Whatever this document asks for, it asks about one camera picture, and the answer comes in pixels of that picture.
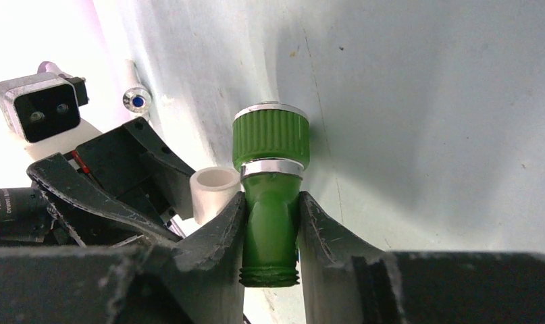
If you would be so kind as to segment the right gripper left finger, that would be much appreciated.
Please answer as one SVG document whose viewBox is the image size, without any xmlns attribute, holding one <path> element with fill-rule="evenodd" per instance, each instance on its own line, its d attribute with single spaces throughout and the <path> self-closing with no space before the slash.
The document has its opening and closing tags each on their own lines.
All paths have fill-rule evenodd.
<svg viewBox="0 0 545 324">
<path fill-rule="evenodd" d="M 242 323 L 239 282 L 248 211 L 237 192 L 221 213 L 172 248 L 156 246 L 143 265 L 191 323 Z"/>
</svg>

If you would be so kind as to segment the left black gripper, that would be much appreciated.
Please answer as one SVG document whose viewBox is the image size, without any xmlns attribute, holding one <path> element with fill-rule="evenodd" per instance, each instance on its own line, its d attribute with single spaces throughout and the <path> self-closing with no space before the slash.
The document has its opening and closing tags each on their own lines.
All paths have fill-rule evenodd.
<svg viewBox="0 0 545 324">
<path fill-rule="evenodd" d="M 26 173 L 79 246 L 175 245 L 181 238 L 168 220 L 193 216 L 194 169 L 142 117 L 36 161 Z"/>
</svg>

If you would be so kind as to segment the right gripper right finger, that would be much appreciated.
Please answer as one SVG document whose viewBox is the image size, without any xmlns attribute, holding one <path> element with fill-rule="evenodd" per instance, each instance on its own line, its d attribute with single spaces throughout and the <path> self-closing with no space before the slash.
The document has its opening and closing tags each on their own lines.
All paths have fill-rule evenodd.
<svg viewBox="0 0 545 324">
<path fill-rule="evenodd" d="M 392 323 L 391 253 L 330 217 L 309 192 L 299 198 L 299 249 L 308 323 Z"/>
</svg>

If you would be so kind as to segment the white elbow fitting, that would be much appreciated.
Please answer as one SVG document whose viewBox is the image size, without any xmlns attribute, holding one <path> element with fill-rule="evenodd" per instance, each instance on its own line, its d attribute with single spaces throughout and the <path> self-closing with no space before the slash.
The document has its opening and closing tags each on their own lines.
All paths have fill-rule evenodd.
<svg viewBox="0 0 545 324">
<path fill-rule="evenodd" d="M 229 167 L 208 167 L 189 180 L 193 217 L 200 226 L 215 218 L 240 191 L 240 174 Z"/>
</svg>

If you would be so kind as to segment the green plastic faucet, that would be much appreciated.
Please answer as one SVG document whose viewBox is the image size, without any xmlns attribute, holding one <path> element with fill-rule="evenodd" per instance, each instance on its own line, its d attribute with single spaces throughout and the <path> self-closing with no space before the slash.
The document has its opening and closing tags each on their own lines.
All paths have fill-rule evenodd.
<svg viewBox="0 0 545 324">
<path fill-rule="evenodd" d="M 303 111 L 265 101 L 239 111 L 232 124 L 232 162 L 249 209 L 240 283 L 284 288 L 299 282 L 298 201 L 311 160 Z"/>
</svg>

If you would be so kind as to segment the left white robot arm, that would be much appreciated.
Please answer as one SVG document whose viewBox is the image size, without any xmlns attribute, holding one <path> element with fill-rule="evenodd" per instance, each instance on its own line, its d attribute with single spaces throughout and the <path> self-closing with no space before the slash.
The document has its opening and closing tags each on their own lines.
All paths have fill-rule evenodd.
<svg viewBox="0 0 545 324">
<path fill-rule="evenodd" d="M 0 188 L 0 246 L 142 244 L 182 239 L 192 216 L 193 168 L 138 117 L 108 132 L 87 121 L 35 144 L 25 188 Z"/>
</svg>

